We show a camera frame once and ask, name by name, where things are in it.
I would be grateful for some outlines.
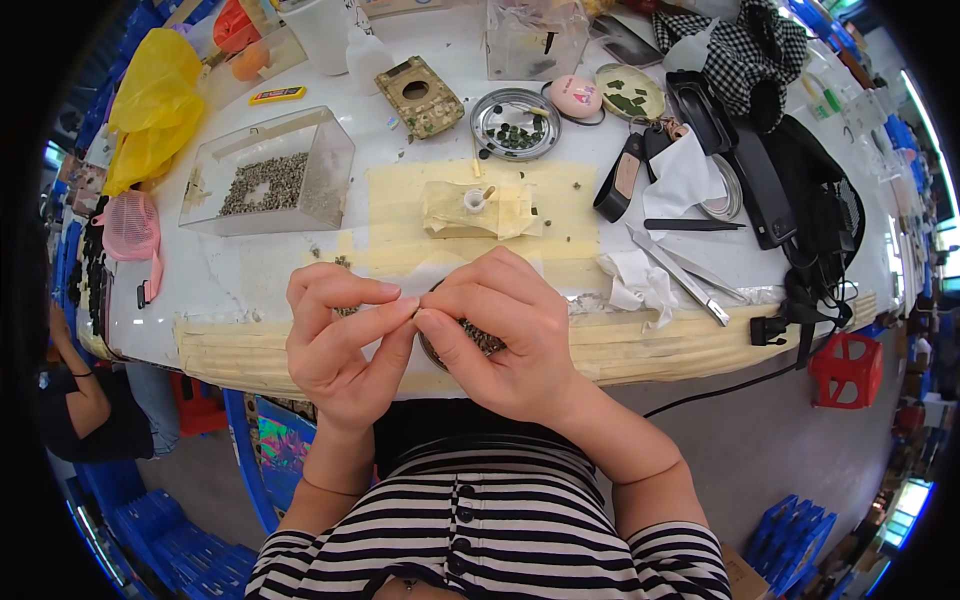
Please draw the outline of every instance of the pink oval device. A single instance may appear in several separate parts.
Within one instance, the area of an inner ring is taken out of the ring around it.
[[[550,85],[550,101],[565,115],[582,119],[603,106],[597,86],[576,75],[558,77]]]

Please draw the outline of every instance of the red plastic bag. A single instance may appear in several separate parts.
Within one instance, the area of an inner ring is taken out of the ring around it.
[[[227,0],[213,23],[213,43],[224,52],[235,54],[260,39],[250,17],[239,0]]]

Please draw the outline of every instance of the person in black shirt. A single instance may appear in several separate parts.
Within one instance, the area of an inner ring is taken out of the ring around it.
[[[35,413],[47,447],[71,463],[156,458],[180,436],[166,372],[131,363],[91,370],[73,347],[63,310],[50,309],[50,338],[62,363],[49,373]]]

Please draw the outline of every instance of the smartphone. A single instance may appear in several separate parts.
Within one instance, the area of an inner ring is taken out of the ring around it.
[[[654,48],[627,26],[608,14],[593,19],[590,35],[602,38],[603,47],[624,64],[637,68],[663,61],[663,53]]]

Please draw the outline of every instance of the black pants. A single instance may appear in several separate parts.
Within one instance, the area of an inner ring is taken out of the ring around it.
[[[559,433],[537,423],[500,417],[469,398],[418,398],[391,403],[373,424],[374,462],[381,476],[400,465],[396,459],[422,444],[446,438],[507,434],[547,440],[578,454],[583,451]]]

